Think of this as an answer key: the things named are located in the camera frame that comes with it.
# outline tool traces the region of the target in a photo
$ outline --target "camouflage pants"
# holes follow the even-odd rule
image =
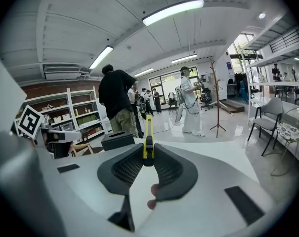
[[[130,131],[135,138],[138,138],[134,113],[128,109],[120,110],[114,118],[110,120],[113,132]]]

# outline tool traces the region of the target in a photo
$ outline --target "black box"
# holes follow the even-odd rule
[[[118,131],[106,134],[101,141],[104,151],[135,144],[134,137],[130,131]]]

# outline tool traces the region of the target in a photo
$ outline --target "railing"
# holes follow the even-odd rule
[[[299,42],[299,27],[287,32],[280,38],[271,42],[270,47],[273,53]]]

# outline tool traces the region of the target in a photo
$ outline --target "person in white protective suit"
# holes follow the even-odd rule
[[[198,106],[198,100],[194,94],[194,90],[199,90],[200,85],[192,86],[190,79],[190,70],[188,67],[182,67],[181,70],[181,89],[184,93],[184,107],[185,110],[185,119],[183,132],[192,133],[194,136],[204,137],[205,135],[201,131],[201,118],[200,118],[200,108]]]

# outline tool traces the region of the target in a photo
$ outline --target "black t-shirt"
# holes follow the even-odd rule
[[[99,100],[104,103],[109,119],[114,118],[124,108],[132,111],[128,89],[135,81],[135,78],[122,70],[106,73],[99,86]]]
[[[272,73],[273,74],[280,74],[280,70],[279,69],[275,69],[275,68],[273,68],[272,69]],[[281,81],[281,79],[279,78],[279,77],[276,77],[276,76],[273,76],[273,80],[278,80],[278,81]]]
[[[156,103],[160,103],[159,93],[156,92],[156,93],[154,94],[154,96],[158,96],[158,97],[155,97],[155,102],[156,102]]]

